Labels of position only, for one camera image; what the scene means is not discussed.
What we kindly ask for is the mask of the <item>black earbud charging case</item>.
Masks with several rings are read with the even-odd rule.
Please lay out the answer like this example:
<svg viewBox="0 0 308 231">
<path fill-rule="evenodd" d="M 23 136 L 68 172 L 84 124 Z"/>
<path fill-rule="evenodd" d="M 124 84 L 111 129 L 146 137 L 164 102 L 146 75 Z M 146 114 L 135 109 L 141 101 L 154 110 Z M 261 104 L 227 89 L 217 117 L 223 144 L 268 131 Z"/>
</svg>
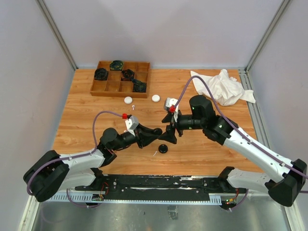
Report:
<svg viewBox="0 0 308 231">
<path fill-rule="evenodd" d="M 168 146 L 166 144 L 161 144 L 158 147 L 158 151 L 162 154 L 165 154 L 168 152 Z"/>
</svg>

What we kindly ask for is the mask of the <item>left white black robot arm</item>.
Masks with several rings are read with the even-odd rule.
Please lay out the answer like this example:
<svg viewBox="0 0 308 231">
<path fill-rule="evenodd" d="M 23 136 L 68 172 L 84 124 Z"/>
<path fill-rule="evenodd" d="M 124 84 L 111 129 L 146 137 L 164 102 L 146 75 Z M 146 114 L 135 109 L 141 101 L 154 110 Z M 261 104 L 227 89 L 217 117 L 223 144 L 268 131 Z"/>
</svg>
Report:
<svg viewBox="0 0 308 231">
<path fill-rule="evenodd" d="M 98 176 L 99 169 L 116 159 L 116 151 L 133 144 L 142 149 L 161 134 L 160 128 L 151 129 L 143 125 L 122 134 L 114 128 L 107 128 L 92 150 L 68 155 L 49 150 L 24 174 L 27 193 L 38 202 L 44 202 L 60 190 L 78 186 L 88 186 L 96 191 L 103 185 L 103 178 Z"/>
</svg>

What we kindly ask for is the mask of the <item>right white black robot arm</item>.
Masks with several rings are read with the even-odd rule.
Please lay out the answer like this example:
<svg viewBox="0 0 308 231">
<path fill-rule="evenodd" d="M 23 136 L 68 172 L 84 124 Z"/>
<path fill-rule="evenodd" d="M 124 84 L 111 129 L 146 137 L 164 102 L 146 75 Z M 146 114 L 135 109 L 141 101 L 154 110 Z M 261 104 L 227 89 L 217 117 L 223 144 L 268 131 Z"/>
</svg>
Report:
<svg viewBox="0 0 308 231">
<path fill-rule="evenodd" d="M 177 103 L 175 98 L 165 100 L 167 115 L 162 122 L 168 125 L 161 140 L 175 144 L 176 133 L 182 136 L 184 130 L 200 129 L 208 139 L 237 151 L 263 170 L 263 173 L 257 173 L 226 167 L 219 175 L 221 191 L 228 193 L 234 188 L 255 190 L 267 193 L 283 206 L 293 205 L 306 182 L 307 164 L 304 161 L 292 161 L 259 143 L 236 123 L 217 115 L 212 102 L 205 96 L 190 98 L 190 115 L 183 115 Z"/>
</svg>

